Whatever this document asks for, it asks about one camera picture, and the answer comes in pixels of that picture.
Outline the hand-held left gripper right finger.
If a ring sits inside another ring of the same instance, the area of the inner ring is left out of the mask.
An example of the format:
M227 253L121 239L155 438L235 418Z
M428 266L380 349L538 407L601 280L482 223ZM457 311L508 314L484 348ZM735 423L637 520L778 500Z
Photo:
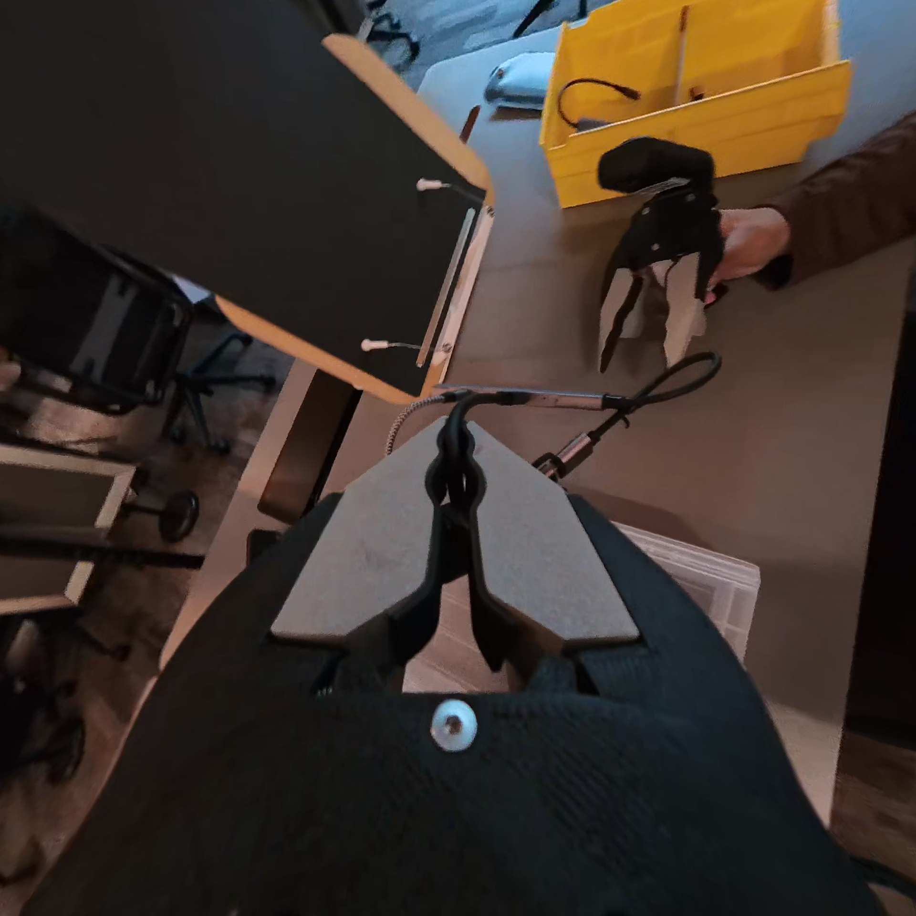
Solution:
M632 647L640 632L569 495L475 421L464 470L472 627L523 689L546 658Z

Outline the black caster wheel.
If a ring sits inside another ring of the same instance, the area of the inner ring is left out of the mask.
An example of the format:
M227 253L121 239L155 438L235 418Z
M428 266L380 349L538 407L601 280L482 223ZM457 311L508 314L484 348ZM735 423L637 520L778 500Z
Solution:
M192 490L183 490L169 496L159 507L139 505L136 501L125 503L122 513L154 518L161 539L176 544L194 531L200 519L200 498Z

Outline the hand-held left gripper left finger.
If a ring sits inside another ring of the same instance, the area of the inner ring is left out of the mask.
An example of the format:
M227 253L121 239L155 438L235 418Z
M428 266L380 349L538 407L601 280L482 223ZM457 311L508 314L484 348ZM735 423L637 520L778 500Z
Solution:
M439 622L447 486L439 418L345 488L270 628L403 669Z

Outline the person's right forearm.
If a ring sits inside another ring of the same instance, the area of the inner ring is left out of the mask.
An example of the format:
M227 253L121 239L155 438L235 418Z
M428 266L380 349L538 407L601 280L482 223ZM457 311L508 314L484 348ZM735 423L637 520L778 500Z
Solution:
M754 278L770 291L838 269L914 235L915 113L764 204L790 230Z

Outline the pale grey rounded object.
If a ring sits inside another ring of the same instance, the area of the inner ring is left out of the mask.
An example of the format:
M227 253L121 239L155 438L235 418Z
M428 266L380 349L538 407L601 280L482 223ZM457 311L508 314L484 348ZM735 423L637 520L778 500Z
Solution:
M555 61L554 52L524 52L491 71L484 99L491 106L541 112Z

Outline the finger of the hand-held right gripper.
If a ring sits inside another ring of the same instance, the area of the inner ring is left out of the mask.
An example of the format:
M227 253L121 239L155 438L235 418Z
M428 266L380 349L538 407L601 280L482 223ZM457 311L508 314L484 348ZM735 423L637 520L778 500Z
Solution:
M700 253L691 253L661 268L661 288L668 305L663 352L669 368L684 358L692 339L705 332L704 282L696 291L700 266Z
M607 371L621 341L640 337L645 325L645 278L629 269L615 269L599 315L598 371Z

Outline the metal divider rail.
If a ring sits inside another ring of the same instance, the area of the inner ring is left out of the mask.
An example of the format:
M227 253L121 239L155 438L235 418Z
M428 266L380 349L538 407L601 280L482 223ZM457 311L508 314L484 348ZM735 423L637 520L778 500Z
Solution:
M469 209L465 215L440 293L419 346L416 366L420 369L447 365L451 359L494 218L494 207L487 203L480 210Z

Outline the black office chair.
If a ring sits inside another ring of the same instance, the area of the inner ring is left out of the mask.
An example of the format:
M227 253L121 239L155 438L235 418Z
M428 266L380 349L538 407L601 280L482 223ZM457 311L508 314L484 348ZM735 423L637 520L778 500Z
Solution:
M212 370L230 345L251 345L239 331L182 370L196 315L167 273L34 209L2 203L1 344L21 366L26 389L110 417L167 402L162 439L184 443L188 418L206 449L227 454L231 443L213 437L202 399L219 387L270 393L278 380Z
M398 73L404 73L417 61L420 52L418 38L388 8L387 1L363 1L360 4L364 17L356 31L356 39L363 44L378 46L382 49L382 57L392 54L389 66Z

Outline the yellow plastic bin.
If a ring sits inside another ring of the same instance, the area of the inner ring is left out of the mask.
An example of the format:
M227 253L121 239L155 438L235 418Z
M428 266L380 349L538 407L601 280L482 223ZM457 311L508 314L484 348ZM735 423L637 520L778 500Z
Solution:
M541 116L540 145L559 205L611 200L598 161L653 136L711 153L716 176L800 162L843 120L852 63L840 53L830 1L620 1L563 25ZM563 99L573 119L610 126L575 132L556 100L569 80L632 87L640 101L580 85Z

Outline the person's right hand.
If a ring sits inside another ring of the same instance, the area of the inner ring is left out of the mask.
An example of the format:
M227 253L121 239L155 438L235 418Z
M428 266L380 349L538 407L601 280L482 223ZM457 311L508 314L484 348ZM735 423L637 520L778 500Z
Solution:
M722 209L719 231L724 252L707 285L705 305L716 302L721 284L749 277L786 254L791 240L786 218L771 207Z

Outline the black desk divider panel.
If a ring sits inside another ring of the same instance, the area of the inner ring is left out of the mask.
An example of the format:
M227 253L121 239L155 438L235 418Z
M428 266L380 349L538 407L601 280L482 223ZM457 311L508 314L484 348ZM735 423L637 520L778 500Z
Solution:
M1 30L3 200L387 402L441 383L419 346L493 182L366 44L292 2L2 2Z

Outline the dark desk leg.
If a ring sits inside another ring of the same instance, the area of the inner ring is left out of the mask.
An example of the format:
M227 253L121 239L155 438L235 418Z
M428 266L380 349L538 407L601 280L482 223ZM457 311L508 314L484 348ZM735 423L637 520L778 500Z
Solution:
M261 514L286 524L320 502L362 392L315 370L258 503Z

